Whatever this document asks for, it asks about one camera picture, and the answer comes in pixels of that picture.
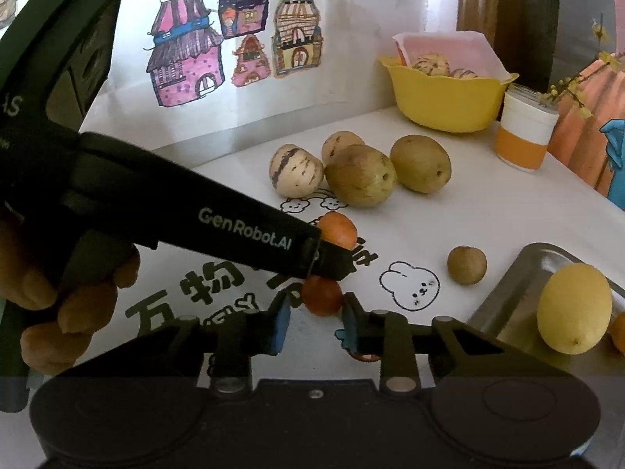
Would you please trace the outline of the person's left hand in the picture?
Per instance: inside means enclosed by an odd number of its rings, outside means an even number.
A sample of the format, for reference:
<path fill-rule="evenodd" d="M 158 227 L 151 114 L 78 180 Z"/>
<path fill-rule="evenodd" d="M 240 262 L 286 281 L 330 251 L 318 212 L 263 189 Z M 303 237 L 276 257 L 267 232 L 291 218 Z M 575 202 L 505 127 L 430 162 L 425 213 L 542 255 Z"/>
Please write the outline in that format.
<path fill-rule="evenodd" d="M 2 297 L 31 311 L 58 308 L 55 320 L 30 326 L 21 335 L 21 357 L 31 369 L 49 376 L 71 369 L 85 354 L 94 333 L 109 324 L 118 291 L 137 282 L 140 252 L 127 245 L 113 262 L 118 269 L 103 282 L 59 293 L 25 258 L 14 229 L 1 224 Z"/>

